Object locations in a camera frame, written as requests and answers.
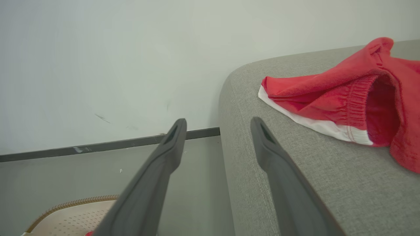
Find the gray upholstered surface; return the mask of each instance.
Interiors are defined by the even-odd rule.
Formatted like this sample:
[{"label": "gray upholstered surface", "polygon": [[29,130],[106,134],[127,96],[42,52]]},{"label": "gray upholstered surface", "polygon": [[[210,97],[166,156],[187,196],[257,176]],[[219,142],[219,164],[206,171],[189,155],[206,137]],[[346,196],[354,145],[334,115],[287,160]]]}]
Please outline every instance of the gray upholstered surface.
[{"label": "gray upholstered surface", "polygon": [[[236,235],[279,235],[268,180],[255,159],[249,128],[253,116],[266,122],[348,235],[420,235],[419,174],[399,166],[388,148],[319,134],[257,97],[265,76],[322,73],[360,48],[262,60],[227,78],[219,122]],[[420,60],[420,40],[397,42],[392,55]]]}]

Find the garment opening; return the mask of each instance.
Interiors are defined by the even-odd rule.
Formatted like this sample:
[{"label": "garment opening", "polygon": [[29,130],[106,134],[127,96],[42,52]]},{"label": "garment opening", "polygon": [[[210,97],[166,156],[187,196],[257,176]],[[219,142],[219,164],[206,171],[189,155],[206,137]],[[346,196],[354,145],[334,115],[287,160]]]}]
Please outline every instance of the garment opening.
[{"label": "garment opening", "polygon": [[369,89],[366,124],[369,139],[375,146],[390,145],[400,121],[395,107],[395,87],[388,76],[378,77]]}]

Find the white wall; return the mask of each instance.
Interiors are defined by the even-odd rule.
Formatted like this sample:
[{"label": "white wall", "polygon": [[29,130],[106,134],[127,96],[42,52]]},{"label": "white wall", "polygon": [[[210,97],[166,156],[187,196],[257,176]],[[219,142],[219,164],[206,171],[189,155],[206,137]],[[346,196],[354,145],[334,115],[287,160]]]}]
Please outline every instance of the white wall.
[{"label": "white wall", "polygon": [[418,39],[419,9],[418,0],[2,0],[0,155],[157,135],[181,117],[189,130],[216,127],[235,68]]}]

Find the white trim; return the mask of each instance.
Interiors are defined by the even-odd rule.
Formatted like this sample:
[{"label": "white trim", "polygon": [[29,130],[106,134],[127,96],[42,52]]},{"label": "white trim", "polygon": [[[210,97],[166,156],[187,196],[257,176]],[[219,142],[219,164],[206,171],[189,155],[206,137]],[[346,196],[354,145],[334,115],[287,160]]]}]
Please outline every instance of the white trim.
[{"label": "white trim", "polygon": [[261,86],[260,90],[258,91],[258,97],[262,101],[267,103],[269,106],[271,106],[272,108],[285,114],[294,122],[300,125],[303,125],[305,127],[308,127],[310,129],[313,129],[317,131],[318,133],[325,134],[325,135],[334,137],[339,140],[347,141],[347,142],[355,142],[358,144],[369,145],[369,146],[373,145],[373,142],[369,139],[367,130],[361,130],[353,126],[337,125],[332,121],[313,120],[313,119],[306,118],[306,117],[289,112],[288,110],[277,105],[273,100],[268,98],[268,95],[265,92],[265,89],[263,86]]}]

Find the gray floor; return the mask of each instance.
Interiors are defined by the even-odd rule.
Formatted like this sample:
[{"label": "gray floor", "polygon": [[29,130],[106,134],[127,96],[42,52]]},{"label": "gray floor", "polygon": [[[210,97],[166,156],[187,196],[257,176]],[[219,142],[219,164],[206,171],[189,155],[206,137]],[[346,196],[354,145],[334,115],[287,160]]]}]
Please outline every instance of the gray floor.
[{"label": "gray floor", "polygon": [[[0,235],[21,235],[52,206],[119,194],[155,147],[0,163]],[[185,142],[158,233],[235,235],[220,136]]]}]

